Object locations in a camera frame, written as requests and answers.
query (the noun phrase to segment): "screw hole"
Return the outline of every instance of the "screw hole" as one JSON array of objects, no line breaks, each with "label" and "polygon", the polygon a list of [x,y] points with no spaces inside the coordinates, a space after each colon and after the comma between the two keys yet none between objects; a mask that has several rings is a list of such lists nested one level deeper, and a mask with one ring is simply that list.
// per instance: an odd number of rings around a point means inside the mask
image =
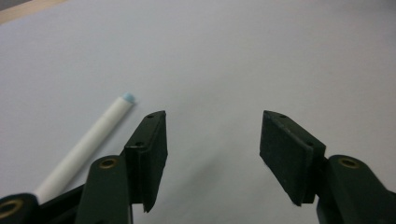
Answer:
[{"label": "screw hole", "polygon": [[114,167],[117,163],[116,159],[107,159],[105,161],[102,161],[99,165],[100,168],[102,169],[109,169],[111,167]]},{"label": "screw hole", "polygon": [[341,158],[340,160],[338,160],[338,162],[341,163],[341,165],[348,167],[348,168],[352,168],[352,169],[358,169],[359,168],[359,164],[349,158]]},{"label": "screw hole", "polygon": [[14,213],[18,212],[23,205],[23,200],[14,199],[5,203],[0,204],[0,219],[9,217]]}]

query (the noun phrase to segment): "white tube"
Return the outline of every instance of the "white tube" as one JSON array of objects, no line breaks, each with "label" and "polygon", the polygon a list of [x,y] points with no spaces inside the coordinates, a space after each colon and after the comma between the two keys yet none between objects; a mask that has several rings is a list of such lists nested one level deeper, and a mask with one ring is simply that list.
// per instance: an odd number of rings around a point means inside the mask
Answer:
[{"label": "white tube", "polygon": [[92,125],[90,130],[70,150],[69,154],[35,190],[35,195],[41,203],[53,199],[64,190],[69,181],[106,139],[133,103],[134,97],[130,93],[125,93]]}]

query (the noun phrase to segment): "gray surface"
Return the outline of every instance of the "gray surface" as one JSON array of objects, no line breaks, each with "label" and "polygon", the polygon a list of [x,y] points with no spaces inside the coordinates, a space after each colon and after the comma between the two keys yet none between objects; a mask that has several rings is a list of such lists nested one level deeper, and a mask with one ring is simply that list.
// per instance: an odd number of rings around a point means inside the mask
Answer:
[{"label": "gray surface", "polygon": [[0,0],[0,11],[29,1],[30,0]]},{"label": "gray surface", "polygon": [[3,24],[0,195],[34,190],[124,91],[139,103],[95,158],[168,115],[158,201],[135,223],[318,223],[259,157],[264,109],[396,190],[395,5],[72,0]]}]

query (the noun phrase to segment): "light blue tip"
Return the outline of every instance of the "light blue tip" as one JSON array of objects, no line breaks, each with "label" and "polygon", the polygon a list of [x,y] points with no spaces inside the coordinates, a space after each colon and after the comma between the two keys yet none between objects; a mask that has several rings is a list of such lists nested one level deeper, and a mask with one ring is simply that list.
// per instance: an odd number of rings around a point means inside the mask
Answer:
[{"label": "light blue tip", "polygon": [[125,101],[128,101],[128,102],[131,103],[131,104],[134,103],[134,97],[133,97],[132,94],[129,93],[129,92],[125,92],[125,93],[123,94],[122,98],[123,98]]}]

